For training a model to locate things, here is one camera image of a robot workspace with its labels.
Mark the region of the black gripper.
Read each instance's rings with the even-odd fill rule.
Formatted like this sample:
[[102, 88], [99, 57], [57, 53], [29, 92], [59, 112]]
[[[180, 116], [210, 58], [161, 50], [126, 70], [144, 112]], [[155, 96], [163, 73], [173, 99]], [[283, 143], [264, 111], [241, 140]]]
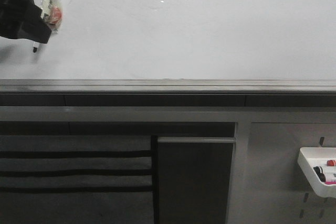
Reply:
[[1, 37], [47, 44], [51, 29], [41, 14], [34, 0], [1, 0]]

